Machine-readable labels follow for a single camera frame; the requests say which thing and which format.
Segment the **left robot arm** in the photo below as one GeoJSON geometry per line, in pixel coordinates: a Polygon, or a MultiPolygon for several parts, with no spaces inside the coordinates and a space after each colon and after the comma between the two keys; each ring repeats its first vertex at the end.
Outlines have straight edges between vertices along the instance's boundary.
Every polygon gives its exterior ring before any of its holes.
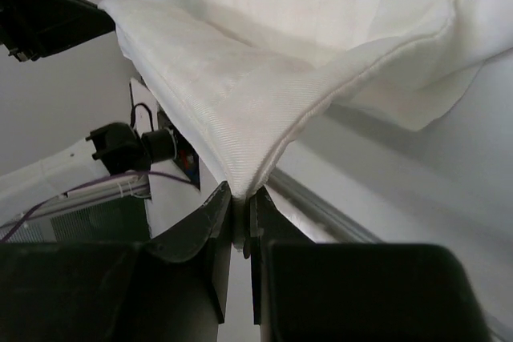
{"type": "MultiPolygon", "coordinates": [[[[87,0],[1,0],[1,44],[19,62],[60,54],[111,33],[113,20],[87,0]]],[[[48,158],[1,177],[1,221],[18,222],[3,242],[55,196],[120,175],[149,175],[172,159],[172,131],[138,134],[133,123],[110,123],[48,158]]]]}

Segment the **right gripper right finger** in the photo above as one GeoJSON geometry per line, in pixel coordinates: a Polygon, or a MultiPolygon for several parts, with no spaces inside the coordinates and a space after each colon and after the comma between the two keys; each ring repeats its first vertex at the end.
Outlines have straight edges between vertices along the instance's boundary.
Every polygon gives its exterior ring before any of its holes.
{"type": "Polygon", "coordinates": [[[260,189],[248,205],[263,341],[488,341],[466,271],[424,243],[315,243],[260,189]]]}

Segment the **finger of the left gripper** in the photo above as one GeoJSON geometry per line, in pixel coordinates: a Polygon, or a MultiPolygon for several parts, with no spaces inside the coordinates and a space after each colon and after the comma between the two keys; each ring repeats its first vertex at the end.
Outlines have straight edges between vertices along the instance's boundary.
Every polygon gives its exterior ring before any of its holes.
{"type": "Polygon", "coordinates": [[[59,54],[115,30],[87,0],[1,0],[1,44],[19,62],[59,54]]]}

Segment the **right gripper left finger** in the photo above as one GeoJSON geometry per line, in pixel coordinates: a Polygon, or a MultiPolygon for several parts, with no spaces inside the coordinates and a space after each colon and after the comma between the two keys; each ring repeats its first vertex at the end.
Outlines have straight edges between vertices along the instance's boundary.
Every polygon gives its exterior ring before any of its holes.
{"type": "Polygon", "coordinates": [[[220,184],[145,243],[5,243],[4,341],[214,341],[224,322],[232,194],[220,184]]]}

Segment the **white pleated skirt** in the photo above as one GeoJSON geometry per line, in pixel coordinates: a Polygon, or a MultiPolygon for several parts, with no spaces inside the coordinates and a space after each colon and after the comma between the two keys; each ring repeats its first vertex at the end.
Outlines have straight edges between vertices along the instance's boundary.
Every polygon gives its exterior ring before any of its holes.
{"type": "Polygon", "coordinates": [[[512,0],[103,0],[246,200],[285,175],[386,240],[512,252],[512,0]]]}

